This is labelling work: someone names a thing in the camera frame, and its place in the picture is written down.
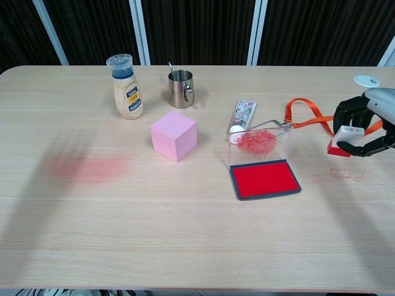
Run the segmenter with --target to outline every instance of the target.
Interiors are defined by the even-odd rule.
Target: wooden table
[[[226,129],[238,99],[254,123],[296,96],[331,115],[394,68],[185,67],[198,145],[175,163],[149,126],[170,110],[168,67],[135,67],[144,113],[115,108],[106,67],[18,67],[0,76],[0,286],[395,291],[395,151],[326,154],[319,125],[291,132],[300,194],[236,199]],[[297,104],[296,121],[311,118]]]

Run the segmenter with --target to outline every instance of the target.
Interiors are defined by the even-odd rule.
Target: red smudge on table
[[[276,136],[268,131],[248,131],[240,137],[237,146],[246,152],[266,155],[275,148],[276,142]]]
[[[124,175],[128,161],[123,157],[51,157],[46,162],[46,174],[78,183],[104,183]]]

